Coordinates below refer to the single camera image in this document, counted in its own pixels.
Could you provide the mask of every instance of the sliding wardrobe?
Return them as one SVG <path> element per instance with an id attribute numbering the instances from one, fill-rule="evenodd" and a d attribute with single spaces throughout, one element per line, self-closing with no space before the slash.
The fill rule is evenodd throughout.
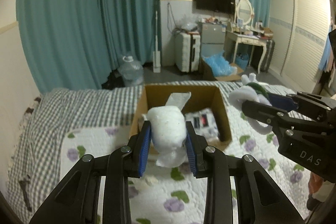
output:
<path id="1" fill-rule="evenodd" d="M 295 91 L 312 92 L 330 26 L 330 0 L 271 0 L 275 48 L 269 72 Z"/>

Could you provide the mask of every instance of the wall stripe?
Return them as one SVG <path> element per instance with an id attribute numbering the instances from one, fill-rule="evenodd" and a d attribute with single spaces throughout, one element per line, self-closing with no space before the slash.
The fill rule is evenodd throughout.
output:
<path id="1" fill-rule="evenodd" d="M 274 17 L 270 17 L 270 22 L 274 23 L 274 24 L 277 24 L 277 25 L 280 25 L 282 27 L 285 27 L 289 30 L 291 30 L 293 28 L 293 25 L 288 23 L 288 22 L 285 22 L 283 20 L 280 20 L 280 19 L 277 19 L 277 18 L 274 18 Z M 300 35 L 303 35 L 304 37 L 308 38 L 309 40 L 317 43 L 319 46 L 323 47 L 325 41 L 323 41 L 323 39 L 319 38 L 318 36 L 312 34 L 311 32 L 308 32 L 300 27 L 295 27 L 295 32 L 300 34 Z"/>

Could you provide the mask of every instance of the television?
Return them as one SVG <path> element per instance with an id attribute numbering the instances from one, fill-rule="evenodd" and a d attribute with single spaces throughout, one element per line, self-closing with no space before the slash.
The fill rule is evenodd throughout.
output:
<path id="1" fill-rule="evenodd" d="M 196 0 L 196 9 L 233 15 L 236 0 Z"/>

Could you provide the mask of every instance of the checkered blanket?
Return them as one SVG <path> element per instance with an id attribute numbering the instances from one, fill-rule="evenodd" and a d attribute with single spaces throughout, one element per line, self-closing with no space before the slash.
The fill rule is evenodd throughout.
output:
<path id="1" fill-rule="evenodd" d="M 213 81 L 169 84 L 218 86 L 225 105 L 228 105 L 228 94 L 241 86 L 241 83 Z M 266 86 L 266 90 L 282 95 L 293 93 L 279 85 Z M 20 137 L 9 171 L 8 202 L 24 223 L 29 222 L 59 182 L 60 151 L 65 134 L 76 128 L 130 125 L 141 92 L 142 86 L 112 91 L 55 89 L 42 97 Z M 27 195 L 32 212 L 27 210 L 18 183 L 22 177 L 29 178 Z"/>

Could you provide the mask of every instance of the stuffed toy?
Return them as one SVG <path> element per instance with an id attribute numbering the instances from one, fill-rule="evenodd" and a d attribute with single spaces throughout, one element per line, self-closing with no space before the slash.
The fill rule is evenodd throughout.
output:
<path id="1" fill-rule="evenodd" d="M 254 73 L 251 73 L 249 76 L 243 75 L 241 77 L 243 86 L 229 94 L 228 101 L 237 110 L 242 110 L 242 104 L 246 100 L 271 106 L 266 90 L 258 83 L 255 77 Z M 255 131 L 262 135 L 272 132 L 272 126 L 270 125 L 264 126 L 249 117 L 246 117 L 246 120 Z"/>

